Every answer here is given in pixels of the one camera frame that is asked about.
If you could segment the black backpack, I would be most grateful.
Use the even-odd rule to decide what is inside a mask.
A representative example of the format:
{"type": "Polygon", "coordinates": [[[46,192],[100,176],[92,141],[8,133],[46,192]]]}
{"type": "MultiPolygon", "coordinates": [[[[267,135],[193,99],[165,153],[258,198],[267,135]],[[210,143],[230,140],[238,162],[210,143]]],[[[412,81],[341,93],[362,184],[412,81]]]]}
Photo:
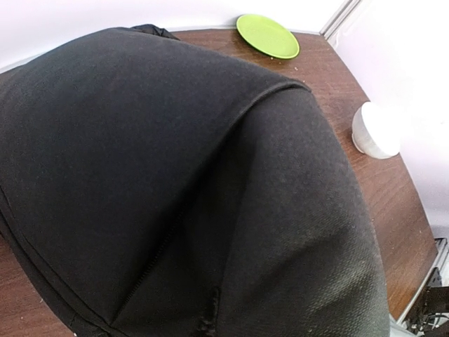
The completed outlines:
{"type": "Polygon", "coordinates": [[[388,336],[354,171],[299,81],[144,27],[1,81],[1,234],[78,336],[388,336]]]}

